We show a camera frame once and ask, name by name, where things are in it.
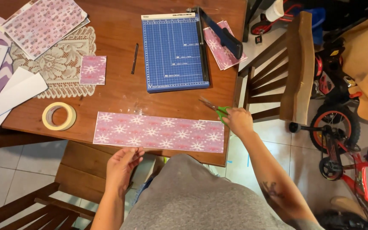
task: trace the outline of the blue cutting mat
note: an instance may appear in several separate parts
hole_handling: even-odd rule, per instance
[[[155,18],[166,19],[146,20],[142,16],[147,91],[208,88],[209,81],[202,79],[198,15],[192,18],[177,18],[177,14],[158,16]]]

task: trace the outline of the black pen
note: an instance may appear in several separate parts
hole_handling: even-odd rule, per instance
[[[134,68],[136,67],[137,51],[139,50],[139,44],[136,43],[136,52],[134,53],[133,69],[132,74],[134,74]]]

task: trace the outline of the masking tape roll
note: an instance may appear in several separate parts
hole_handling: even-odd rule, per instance
[[[54,114],[55,110],[59,108],[65,108],[66,112],[68,113],[68,117],[63,124],[55,125],[52,121],[52,115]],[[48,105],[48,107],[46,107],[46,109],[43,111],[42,114],[42,122],[45,125],[45,127],[55,131],[67,130],[75,123],[75,120],[76,120],[75,109],[72,106],[63,102],[55,102]]]

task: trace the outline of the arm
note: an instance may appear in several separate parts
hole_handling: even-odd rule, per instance
[[[317,223],[299,189],[253,131],[251,113],[243,108],[228,109],[227,112],[229,116],[223,120],[245,145],[269,206],[284,222],[303,219]]]
[[[100,201],[92,230],[117,230],[124,220],[124,197],[130,173],[143,160],[143,148],[124,148],[108,161],[105,193]]]

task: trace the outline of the pink patterned paper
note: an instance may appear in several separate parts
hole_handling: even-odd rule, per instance
[[[83,56],[80,67],[80,85],[104,85],[106,56]]]
[[[219,25],[221,28],[226,27],[233,35],[227,21],[220,21],[219,23],[217,23],[217,25]],[[210,47],[212,54],[217,61],[218,67],[220,67],[220,70],[226,70],[231,66],[247,60],[247,56],[245,55],[245,53],[242,53],[241,58],[237,60],[226,46],[221,45],[220,39],[218,38],[217,34],[215,34],[215,32],[211,29],[211,27],[204,29],[204,39]]]
[[[3,29],[11,39],[35,60],[86,18],[73,0],[38,0]]]
[[[93,144],[222,153],[224,124],[98,112]]]

